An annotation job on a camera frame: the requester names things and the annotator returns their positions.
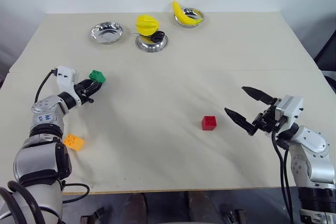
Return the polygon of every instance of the yellow lego block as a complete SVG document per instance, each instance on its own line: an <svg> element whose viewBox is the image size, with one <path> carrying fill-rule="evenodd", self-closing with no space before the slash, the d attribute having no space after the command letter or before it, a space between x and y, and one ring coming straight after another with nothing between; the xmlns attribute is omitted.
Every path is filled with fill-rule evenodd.
<svg viewBox="0 0 336 224"><path fill-rule="evenodd" d="M67 147L74 149L75 151L80 151L80 149L82 149L83 145L85 144L85 141L81 139L80 137L69 134L64 139L63 143Z"/></svg>

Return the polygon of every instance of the yellow banana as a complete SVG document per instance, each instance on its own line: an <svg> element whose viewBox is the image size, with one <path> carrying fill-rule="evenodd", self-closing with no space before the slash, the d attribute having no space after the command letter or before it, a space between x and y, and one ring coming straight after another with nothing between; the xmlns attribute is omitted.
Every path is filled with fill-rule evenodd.
<svg viewBox="0 0 336 224"><path fill-rule="evenodd" d="M197 25L202 19L193 19L185 15L177 1L173 1L173 10L177 19L184 25Z"/></svg>

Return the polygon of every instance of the white table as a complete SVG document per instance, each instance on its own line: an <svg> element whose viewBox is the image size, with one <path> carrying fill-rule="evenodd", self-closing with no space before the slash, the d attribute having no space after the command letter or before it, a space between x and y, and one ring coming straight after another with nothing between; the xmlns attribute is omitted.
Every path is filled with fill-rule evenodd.
<svg viewBox="0 0 336 224"><path fill-rule="evenodd" d="M223 112L226 106L251 122L267 107L241 86L303 96L297 123L322 132L336 165L336 96L278 13L210 13L194 29L174 24L171 14L153 15L170 40L155 54L134 44L138 14L46 16L0 90L1 185L13 178L35 92L58 65L77 69L80 80L92 69L107 79L93 104L65 117L65 135L87 141L80 152L69 151L67 181L89 184L93 193L279 186L270 139L248 136ZM119 42L90 40L90 27L104 20L124 25ZM40 98L51 94L58 94L55 78ZM216 116L214 131L202 131L204 115Z"/></svg>

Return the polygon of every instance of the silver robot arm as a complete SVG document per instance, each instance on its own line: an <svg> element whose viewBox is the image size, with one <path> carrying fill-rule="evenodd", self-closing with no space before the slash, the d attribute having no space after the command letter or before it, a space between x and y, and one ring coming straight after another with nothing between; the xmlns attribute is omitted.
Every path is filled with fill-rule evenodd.
<svg viewBox="0 0 336 224"><path fill-rule="evenodd" d="M289 95L278 99L251 87L242 89L270 107L259 113L252 124L235 111L225 108L225 112L249 135L254 135L257 130L276 133L277 140L272 141L289 151L291 171L302 205L301 221L309 224L336 223L335 170L329 159L330 144L321 133L295 123L303 111L303 99Z"/></svg>
<svg viewBox="0 0 336 224"><path fill-rule="evenodd" d="M330 144L305 126L286 141L291 170L299 190L303 223L336 223L335 170L329 159Z"/></svg>
<svg viewBox="0 0 336 224"><path fill-rule="evenodd" d="M52 95L36 102L32 107L33 122L29 138L23 143L14 161L14 176L17 182L9 182L25 220L17 220L20 213L11 210L9 204L0 206L0 223L61 223L62 180L71 174L71 162L67 148L61 142L63 117L69 110L85 102L93 102L90 96L96 93L102 83L84 80L76 82L76 72L66 67L53 70L61 94ZM35 199L41 215L27 204L23 194L16 187L24 187Z"/></svg>

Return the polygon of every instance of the metal bowl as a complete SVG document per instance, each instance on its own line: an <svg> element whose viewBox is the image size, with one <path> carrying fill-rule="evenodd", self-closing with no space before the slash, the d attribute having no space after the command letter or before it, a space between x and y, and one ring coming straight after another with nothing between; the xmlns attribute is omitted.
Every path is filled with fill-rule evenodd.
<svg viewBox="0 0 336 224"><path fill-rule="evenodd" d="M149 37L138 35L135 39L137 47L145 52L159 52L168 44L168 37L165 35L160 43L155 43Z"/></svg>
<svg viewBox="0 0 336 224"><path fill-rule="evenodd" d="M193 28L193 27L195 27L195 26L198 26L200 23L202 23L203 22L203 20L204 20L204 15L203 15L203 13L200 11L200 10L197 10L197 9L194 9L194 8L184 8L184 9L182 9L182 11L183 11L183 13L185 14L185 15L187 15L189 18L193 18L193 19L201 19L202 21L201 22L199 22L198 24L196 24L196 25L185 25L185 24L182 24L180 21L179 21L179 19L174 15L174 17L175 17L175 20L176 20L176 22L179 24L179 25L181 25L181 26L183 26L183 27L186 27L186 28Z"/></svg>
<svg viewBox="0 0 336 224"><path fill-rule="evenodd" d="M103 22L94 26L91 30L92 38L103 44L111 44L120 39L122 27L116 22Z"/></svg>

